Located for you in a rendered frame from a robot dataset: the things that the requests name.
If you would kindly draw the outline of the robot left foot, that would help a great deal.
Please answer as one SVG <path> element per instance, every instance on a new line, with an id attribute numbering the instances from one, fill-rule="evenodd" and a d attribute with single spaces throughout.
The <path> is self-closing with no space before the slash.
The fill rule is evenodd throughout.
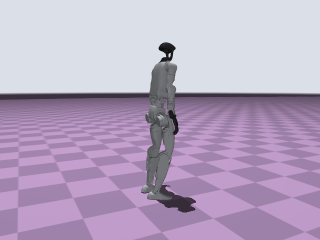
<path id="1" fill-rule="evenodd" d="M 150 185 L 149 185 L 150 186 Z M 148 184 L 147 185 L 144 185 L 141 189 L 141 192 L 143 193 L 148 193 L 148 192 L 153 192 L 154 191 L 154 188 L 155 186 L 152 184 L 151 187 L 148 187 Z M 158 189 L 159 190 L 159 189 Z"/>

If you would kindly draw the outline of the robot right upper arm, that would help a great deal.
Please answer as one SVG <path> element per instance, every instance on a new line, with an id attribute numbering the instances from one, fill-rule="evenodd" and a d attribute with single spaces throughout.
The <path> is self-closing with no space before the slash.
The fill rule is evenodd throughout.
<path id="1" fill-rule="evenodd" d="M 165 67 L 167 71 L 167 76 L 166 76 L 166 92 L 168 93 L 169 87 L 173 86 L 173 82 L 175 81 L 175 75 L 177 71 L 177 65 L 174 63 L 166 63 Z"/>

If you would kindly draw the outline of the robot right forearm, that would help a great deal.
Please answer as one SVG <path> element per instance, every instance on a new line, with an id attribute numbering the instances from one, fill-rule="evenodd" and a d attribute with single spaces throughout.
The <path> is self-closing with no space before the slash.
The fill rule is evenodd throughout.
<path id="1" fill-rule="evenodd" d="M 168 89 L 168 93 L 166 96 L 167 99 L 167 114 L 169 115 L 169 111 L 172 110 L 173 114 L 175 115 L 175 93 L 176 93 L 176 87 L 171 85 Z M 170 116 L 170 115 L 169 115 Z"/>

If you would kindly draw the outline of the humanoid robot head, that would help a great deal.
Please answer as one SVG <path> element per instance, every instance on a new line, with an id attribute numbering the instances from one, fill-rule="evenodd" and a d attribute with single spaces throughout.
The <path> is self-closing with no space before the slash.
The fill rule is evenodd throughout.
<path id="1" fill-rule="evenodd" d="M 169 61 L 172 60 L 172 58 L 173 58 L 173 52 L 174 52 L 174 50 L 175 50 L 176 48 L 175 48 L 175 46 L 172 45 L 171 43 L 164 42 L 164 43 L 162 43 L 162 44 L 159 46 L 158 49 L 166 54 L 166 57 L 163 57 L 160 62 L 166 62 L 166 61 L 169 62 Z M 170 57 L 169 57 L 169 53 L 171 53 L 171 54 L 170 54 Z M 159 62 L 159 63 L 160 63 L 160 62 Z"/>

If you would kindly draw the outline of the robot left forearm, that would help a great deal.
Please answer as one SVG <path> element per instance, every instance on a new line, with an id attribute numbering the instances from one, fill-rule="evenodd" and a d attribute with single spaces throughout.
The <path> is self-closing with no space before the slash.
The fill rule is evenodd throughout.
<path id="1" fill-rule="evenodd" d="M 156 98 L 156 97 L 152 97 L 152 96 L 149 94 L 149 99 L 150 99 L 150 101 L 151 101 L 151 105 L 153 106 L 154 101 L 156 101 L 157 98 Z"/>

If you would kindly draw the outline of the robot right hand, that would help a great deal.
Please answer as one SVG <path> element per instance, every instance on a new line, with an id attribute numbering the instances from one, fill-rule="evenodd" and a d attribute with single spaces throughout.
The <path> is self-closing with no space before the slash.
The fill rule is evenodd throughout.
<path id="1" fill-rule="evenodd" d="M 169 117 L 172 119 L 173 124 L 174 124 L 174 127 L 175 127 L 175 130 L 174 130 L 174 132 L 172 132 L 172 133 L 173 133 L 173 135 L 176 135 L 176 134 L 178 133 L 178 131 L 179 131 L 178 121 L 177 121 L 177 119 L 176 119 L 176 116 L 177 116 L 177 115 L 174 114 L 172 110 L 169 110 L 169 111 L 168 111 L 168 114 L 169 114 Z"/>

